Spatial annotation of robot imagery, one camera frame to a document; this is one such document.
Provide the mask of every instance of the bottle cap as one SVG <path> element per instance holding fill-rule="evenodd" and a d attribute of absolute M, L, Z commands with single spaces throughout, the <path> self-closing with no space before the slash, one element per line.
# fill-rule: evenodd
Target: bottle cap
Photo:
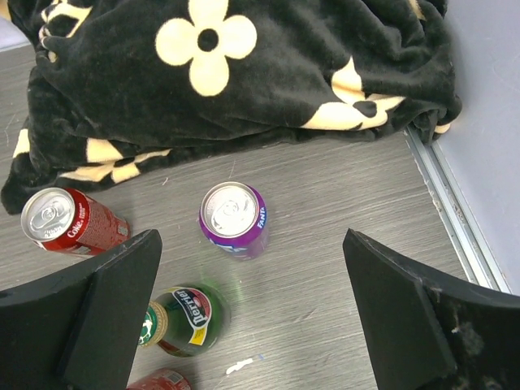
<path fill-rule="evenodd" d="M 166 334 L 167 328 L 168 316 L 166 310 L 157 302 L 150 301 L 138 345 L 157 344 Z"/>

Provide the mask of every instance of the gray wall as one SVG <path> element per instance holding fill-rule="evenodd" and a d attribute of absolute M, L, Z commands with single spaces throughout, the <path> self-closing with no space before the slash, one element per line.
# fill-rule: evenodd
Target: gray wall
<path fill-rule="evenodd" d="M 440 148 L 513 293 L 520 294 L 520 2 L 451 0 L 460 119 Z"/>
<path fill-rule="evenodd" d="M 26 43 L 25 35 L 14 24 L 0 18 L 0 51 Z"/>

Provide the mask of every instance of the perrier bottle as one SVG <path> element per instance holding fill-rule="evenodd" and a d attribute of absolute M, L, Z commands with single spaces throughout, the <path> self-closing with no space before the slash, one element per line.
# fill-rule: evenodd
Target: perrier bottle
<path fill-rule="evenodd" d="M 204 353 L 228 329 L 231 311 L 223 296 L 206 284 L 170 288 L 146 311 L 139 345 L 157 344 L 180 358 Z"/>

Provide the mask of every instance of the coca-cola can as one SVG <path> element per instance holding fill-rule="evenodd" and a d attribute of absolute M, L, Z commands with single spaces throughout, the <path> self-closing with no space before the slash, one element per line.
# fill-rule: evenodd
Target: coca-cola can
<path fill-rule="evenodd" d="M 191 390 L 188 380 L 169 368 L 154 373 L 129 384 L 127 390 Z"/>
<path fill-rule="evenodd" d="M 40 248 L 95 256 L 130 238 L 127 221 L 72 188 L 46 188 L 33 195 L 21 215 L 22 230 Z"/>

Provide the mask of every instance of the bottle label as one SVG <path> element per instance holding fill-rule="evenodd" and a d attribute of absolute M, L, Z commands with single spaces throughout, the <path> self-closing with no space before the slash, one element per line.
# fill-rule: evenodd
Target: bottle label
<path fill-rule="evenodd" d="M 193 335 L 189 343 L 203 345 L 213 311 L 209 298 L 196 288 L 174 287 L 170 292 L 183 308 L 186 318 L 193 328 Z"/>
<path fill-rule="evenodd" d="M 141 328 L 141 335 L 139 336 L 139 345 L 144 345 L 150 341 L 150 339 L 154 336 L 155 331 L 157 331 L 157 315 L 155 311 L 148 306 L 148 310 L 146 311 L 145 321 L 143 322 L 143 326 Z"/>

